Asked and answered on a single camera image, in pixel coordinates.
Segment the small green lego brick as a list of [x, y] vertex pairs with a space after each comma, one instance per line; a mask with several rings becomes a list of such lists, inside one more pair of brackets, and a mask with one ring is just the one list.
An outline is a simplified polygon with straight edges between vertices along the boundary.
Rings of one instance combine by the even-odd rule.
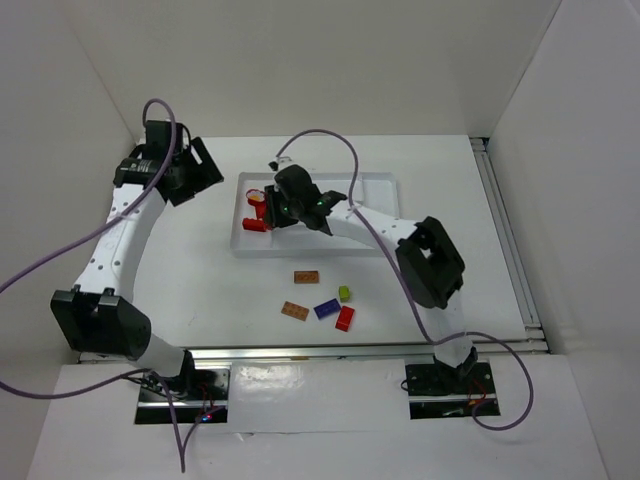
[[341, 285], [339, 287], [338, 295], [341, 302], [348, 302], [351, 299], [351, 291], [346, 285]]

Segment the aluminium front rail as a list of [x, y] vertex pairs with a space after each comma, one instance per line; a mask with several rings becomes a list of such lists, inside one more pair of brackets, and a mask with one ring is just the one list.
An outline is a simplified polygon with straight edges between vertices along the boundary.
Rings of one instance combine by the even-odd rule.
[[433, 348], [426, 344], [360, 344], [320, 345], [254, 348], [200, 348], [192, 349], [198, 363], [233, 362], [259, 360], [309, 360], [344, 359], [364, 357], [406, 357], [430, 355]]

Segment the red and green lego brick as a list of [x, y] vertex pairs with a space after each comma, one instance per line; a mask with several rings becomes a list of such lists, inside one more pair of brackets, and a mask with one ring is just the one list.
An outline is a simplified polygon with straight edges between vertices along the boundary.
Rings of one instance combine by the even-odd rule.
[[348, 332], [353, 322], [355, 310], [348, 306], [343, 306], [336, 319], [335, 328], [337, 330]]

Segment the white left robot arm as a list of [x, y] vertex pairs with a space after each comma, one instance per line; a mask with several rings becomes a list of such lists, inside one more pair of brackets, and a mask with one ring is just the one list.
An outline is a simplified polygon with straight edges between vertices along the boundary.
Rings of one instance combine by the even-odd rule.
[[51, 311], [72, 350], [122, 357], [155, 371], [184, 395], [211, 375], [198, 373], [192, 354], [156, 336], [133, 303], [140, 261], [167, 205], [177, 207], [223, 181], [204, 142], [181, 123], [150, 120], [145, 141], [118, 165], [111, 228], [68, 290], [57, 290]]

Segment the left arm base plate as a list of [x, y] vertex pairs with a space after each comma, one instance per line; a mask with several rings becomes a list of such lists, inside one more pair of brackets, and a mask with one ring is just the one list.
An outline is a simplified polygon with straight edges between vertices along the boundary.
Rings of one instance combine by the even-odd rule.
[[[191, 424], [199, 417], [204, 424], [224, 424], [228, 420], [228, 398], [231, 370], [215, 368], [198, 370], [195, 384], [184, 392], [171, 388], [178, 424]], [[136, 425], [167, 425], [171, 414], [166, 392], [159, 380], [149, 374], [133, 377], [139, 387], [134, 423]]]

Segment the red flower lego brick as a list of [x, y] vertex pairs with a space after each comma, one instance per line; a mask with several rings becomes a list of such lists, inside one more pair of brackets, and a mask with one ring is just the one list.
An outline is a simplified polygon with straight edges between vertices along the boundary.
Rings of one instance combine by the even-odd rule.
[[263, 219], [266, 213], [266, 194], [259, 189], [249, 189], [246, 192], [247, 203], [255, 209], [256, 218]]

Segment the white compartment tray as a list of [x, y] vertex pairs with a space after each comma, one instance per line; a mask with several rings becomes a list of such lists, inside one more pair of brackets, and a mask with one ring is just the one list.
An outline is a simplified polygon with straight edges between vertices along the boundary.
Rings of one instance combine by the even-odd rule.
[[239, 175], [230, 247], [237, 257], [379, 256], [375, 240], [341, 236], [329, 221], [353, 206], [367, 219], [400, 215], [390, 173], [308, 173], [293, 165], [279, 173]]

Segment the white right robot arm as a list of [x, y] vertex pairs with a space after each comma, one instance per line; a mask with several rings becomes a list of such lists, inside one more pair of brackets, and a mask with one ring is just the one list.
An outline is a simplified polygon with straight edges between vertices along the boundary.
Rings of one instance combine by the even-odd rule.
[[297, 224], [327, 236], [378, 248], [390, 262], [418, 326], [434, 348], [443, 382], [465, 379], [478, 354], [466, 337], [461, 306], [465, 263], [442, 223], [427, 217], [404, 220], [367, 208], [350, 192], [322, 192], [310, 174], [274, 160], [273, 183], [265, 188], [265, 221], [272, 229]]

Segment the orange lego plate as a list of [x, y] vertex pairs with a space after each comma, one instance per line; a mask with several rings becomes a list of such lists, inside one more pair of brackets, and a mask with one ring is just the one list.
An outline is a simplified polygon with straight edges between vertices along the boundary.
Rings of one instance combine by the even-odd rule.
[[305, 321], [309, 315], [309, 309], [304, 306], [285, 301], [281, 308], [281, 313], [285, 316]]
[[318, 284], [320, 275], [317, 270], [296, 270], [293, 273], [295, 284]]

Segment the blue lego plate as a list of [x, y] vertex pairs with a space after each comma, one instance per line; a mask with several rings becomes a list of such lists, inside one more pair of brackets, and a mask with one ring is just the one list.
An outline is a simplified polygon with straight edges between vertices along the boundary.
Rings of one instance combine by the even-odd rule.
[[313, 310], [317, 319], [323, 320], [331, 315], [339, 313], [341, 310], [341, 305], [337, 299], [331, 299], [315, 306]]

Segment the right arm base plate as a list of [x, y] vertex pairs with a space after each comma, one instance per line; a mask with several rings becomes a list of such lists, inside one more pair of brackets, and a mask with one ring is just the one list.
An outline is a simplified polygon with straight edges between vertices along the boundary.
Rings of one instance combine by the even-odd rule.
[[463, 380], [446, 384], [433, 363], [408, 364], [400, 388], [408, 395], [411, 420], [499, 416], [493, 374], [488, 362], [477, 363]]

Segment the red rectangular lego brick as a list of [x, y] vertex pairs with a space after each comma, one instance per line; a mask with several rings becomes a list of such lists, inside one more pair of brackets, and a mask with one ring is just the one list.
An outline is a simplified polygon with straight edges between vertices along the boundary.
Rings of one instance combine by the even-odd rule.
[[268, 232], [270, 227], [259, 218], [244, 218], [242, 220], [242, 228], [247, 231]]

